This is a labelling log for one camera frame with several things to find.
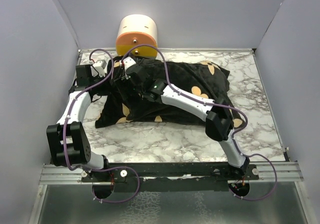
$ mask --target cylindrical object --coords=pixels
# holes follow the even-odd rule
[[[122,19],[115,42],[116,53],[123,56],[129,49],[140,44],[157,45],[157,26],[154,20],[146,15],[133,14]],[[155,58],[157,51],[151,47],[141,46],[132,53],[140,57]]]

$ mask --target black pillow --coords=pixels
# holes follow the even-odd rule
[[[124,75],[120,67],[121,56],[115,57],[113,79]],[[166,79],[164,63],[160,60],[133,57],[136,63],[143,66],[146,72],[154,79]],[[229,91],[228,76],[230,72],[211,61],[200,63],[185,63],[167,61],[170,82],[178,88],[194,95],[217,100],[223,98],[233,107],[227,92]],[[240,115],[232,111],[234,127],[243,124]],[[111,88],[99,119],[95,122],[96,128],[103,128],[119,123],[129,122],[171,122],[184,125],[204,125],[197,116],[175,106],[150,102],[142,99],[137,93],[123,100],[116,87]]]

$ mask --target black fabric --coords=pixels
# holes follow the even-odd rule
[[[114,58],[115,68],[113,79],[124,75],[123,68],[119,67],[121,56]],[[147,73],[155,79],[166,79],[164,64],[160,60],[135,58],[138,65],[143,66]],[[197,96],[216,100],[224,98],[233,107],[227,92],[229,91],[228,76],[230,72],[211,61],[201,63],[185,63],[167,61],[170,82],[178,88]],[[232,111],[234,119],[240,115]],[[142,99],[137,93],[127,100],[123,100],[118,89],[113,87],[107,97],[100,118],[95,122],[96,128],[107,127],[116,123],[125,122],[172,122],[185,125],[204,125],[197,116],[175,106],[150,102]]]

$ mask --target white marble floor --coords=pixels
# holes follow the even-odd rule
[[[163,53],[168,61],[198,63],[209,60],[228,69],[230,71],[228,95],[234,106],[244,111],[249,119],[247,128],[235,137],[243,152],[260,153],[272,161],[285,160],[254,57],[250,51],[164,51]],[[92,57],[94,60],[108,60],[101,52],[96,52]],[[83,53],[81,63],[89,63],[89,53]],[[92,151],[105,155],[110,162],[227,160],[220,145],[208,138],[204,127],[201,126],[132,122],[96,129],[95,121],[100,116],[105,101],[106,98],[102,98],[90,105],[83,126]],[[251,160],[262,161],[259,157]]]

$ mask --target gray wall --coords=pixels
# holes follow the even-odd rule
[[[320,221],[320,0],[285,0],[256,51],[275,120]]]
[[[0,223],[28,222],[78,48],[52,0],[0,0]]]
[[[163,48],[257,48],[283,0],[55,0],[82,49],[115,46],[120,21],[144,14]]]

